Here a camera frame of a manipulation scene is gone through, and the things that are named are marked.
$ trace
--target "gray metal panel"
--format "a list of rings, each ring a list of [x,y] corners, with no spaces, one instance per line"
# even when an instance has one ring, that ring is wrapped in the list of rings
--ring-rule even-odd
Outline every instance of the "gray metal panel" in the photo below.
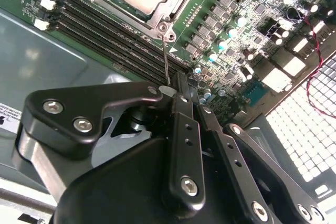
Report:
[[[128,81],[2,9],[0,37],[0,103],[17,110],[36,90]],[[45,191],[13,168],[15,137],[0,129],[0,177]]]

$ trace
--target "label sticker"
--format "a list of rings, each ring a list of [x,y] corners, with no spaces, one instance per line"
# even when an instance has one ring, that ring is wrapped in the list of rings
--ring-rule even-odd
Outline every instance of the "label sticker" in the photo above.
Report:
[[[0,128],[17,133],[21,114],[21,111],[0,103]]]

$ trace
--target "hole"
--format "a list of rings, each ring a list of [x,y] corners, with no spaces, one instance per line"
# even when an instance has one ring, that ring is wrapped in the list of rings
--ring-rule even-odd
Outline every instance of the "hole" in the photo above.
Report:
[[[185,142],[187,145],[189,145],[189,146],[192,146],[192,145],[193,145],[193,142],[191,142],[188,138],[186,138],[186,139],[184,140],[184,142]]]
[[[235,164],[236,164],[238,167],[242,167],[242,164],[241,164],[238,160],[235,160]]]
[[[151,92],[152,94],[157,94],[157,91],[155,90],[154,87],[148,87],[148,91]]]

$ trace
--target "white connector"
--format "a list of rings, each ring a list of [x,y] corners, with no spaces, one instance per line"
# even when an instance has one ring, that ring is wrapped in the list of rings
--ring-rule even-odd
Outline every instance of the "white connector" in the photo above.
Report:
[[[56,2],[52,0],[41,0],[40,5],[47,10],[53,10],[56,6]]]
[[[35,22],[34,22],[34,26],[41,31],[47,30],[49,25],[50,25],[49,22],[43,21],[43,20],[40,20],[40,19],[35,19]]]

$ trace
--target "green circuit board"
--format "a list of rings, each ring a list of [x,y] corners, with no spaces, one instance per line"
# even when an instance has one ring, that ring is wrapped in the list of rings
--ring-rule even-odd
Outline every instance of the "green circuit board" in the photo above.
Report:
[[[111,17],[119,24],[123,24],[122,20],[96,3],[89,0],[82,1]],[[294,0],[293,5],[299,4],[302,1],[328,5],[328,0]],[[0,6],[20,19],[33,24],[40,10],[39,2],[40,0],[0,0]],[[276,45],[260,32],[260,29],[267,20],[270,18],[277,20],[281,23],[283,28],[289,30],[290,36],[287,40],[290,40],[291,37],[296,34],[296,30],[300,28],[300,24],[293,25],[293,23],[284,18],[288,5],[285,5],[281,0],[229,0],[225,6],[218,4],[224,10],[225,15],[221,18],[216,18],[216,22],[220,24],[220,26],[209,28],[212,32],[211,36],[204,38],[208,45],[202,48],[202,50],[198,50],[192,54],[186,50],[186,45],[191,43],[192,37],[194,34],[197,34],[200,25],[206,26],[204,18],[211,13],[211,9],[216,3],[218,3],[218,0],[190,0],[173,26],[177,40],[172,43],[167,43],[167,50],[170,55],[181,59],[186,65],[192,67],[195,64],[200,64],[202,66],[202,73],[198,77],[198,81],[202,83],[202,85],[199,86],[199,92],[202,93],[204,88],[211,90],[212,95],[206,103],[221,117],[221,114],[222,116],[226,116],[224,108],[226,108],[234,98],[243,97],[251,93],[246,92],[250,86],[257,86],[258,93],[260,94],[268,92],[267,87],[265,87],[263,91],[263,86],[265,85],[261,84],[257,79],[244,82],[238,73],[238,69],[241,65],[239,59],[243,57],[242,51],[244,49],[262,49],[267,55],[272,55],[281,47],[281,45]],[[234,18],[237,15],[242,15],[247,19],[247,24],[244,27],[239,28],[235,24]],[[228,37],[226,32],[228,27],[237,29],[238,34],[235,38]],[[90,48],[83,47],[72,38],[58,31],[47,31],[47,33],[50,33],[52,36],[102,64],[119,71],[131,80],[142,79],[134,75],[131,71],[123,69],[119,64],[109,61]],[[227,48],[225,50],[219,50],[216,43],[219,39],[223,39],[227,42]],[[146,37],[146,40],[154,46],[162,48],[162,42],[160,40],[154,40],[148,37]],[[214,51],[218,54],[218,60],[216,62],[210,62],[208,60],[207,53],[209,51]],[[258,54],[254,60],[250,62],[252,67],[264,56],[263,54]],[[225,94],[219,96],[219,91],[223,91]],[[254,92],[253,103],[256,102],[255,100],[256,96]]]

